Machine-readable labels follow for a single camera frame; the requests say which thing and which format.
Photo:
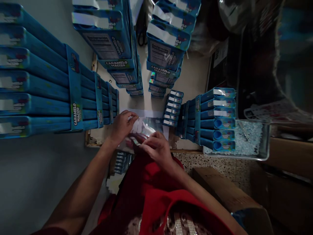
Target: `hand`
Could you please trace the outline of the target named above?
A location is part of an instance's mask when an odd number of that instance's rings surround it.
[[[170,173],[174,169],[175,161],[170,152],[170,145],[162,133],[154,132],[139,147],[165,172]]]
[[[138,119],[136,113],[124,110],[121,114],[117,115],[114,119],[113,130],[110,139],[116,147],[125,139],[125,137],[133,129],[135,121]]]

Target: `gray wall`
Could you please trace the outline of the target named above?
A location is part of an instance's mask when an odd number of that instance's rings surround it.
[[[22,4],[91,67],[93,52],[71,23],[71,0],[5,2]],[[0,140],[0,234],[40,229],[96,152],[84,147],[83,133]]]

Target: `brown cardboard box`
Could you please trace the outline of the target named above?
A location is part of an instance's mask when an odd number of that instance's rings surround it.
[[[264,171],[251,173],[252,196],[295,234],[312,234],[313,188]]]
[[[262,163],[313,180],[313,143],[271,137],[270,146]]]
[[[193,178],[212,194],[229,212],[245,210],[243,220],[249,235],[272,235],[267,211],[212,167],[194,168]]]

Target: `terrazzo floor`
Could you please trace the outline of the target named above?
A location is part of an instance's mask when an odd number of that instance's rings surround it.
[[[194,167],[213,167],[251,196],[250,171],[259,167],[256,161],[206,157],[203,154],[174,153],[174,156],[189,175]]]

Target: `red shirt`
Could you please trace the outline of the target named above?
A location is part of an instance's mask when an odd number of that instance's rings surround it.
[[[174,160],[183,168],[179,160]],[[165,215],[162,226],[154,234],[163,234],[170,208],[176,202],[197,206],[212,234],[232,235],[228,227],[191,193],[163,172],[146,154],[137,155],[120,186],[115,205],[108,216],[90,233],[91,235],[124,234],[129,222],[142,214],[140,235],[149,234],[152,223]],[[34,235],[67,235],[62,229],[49,228]]]

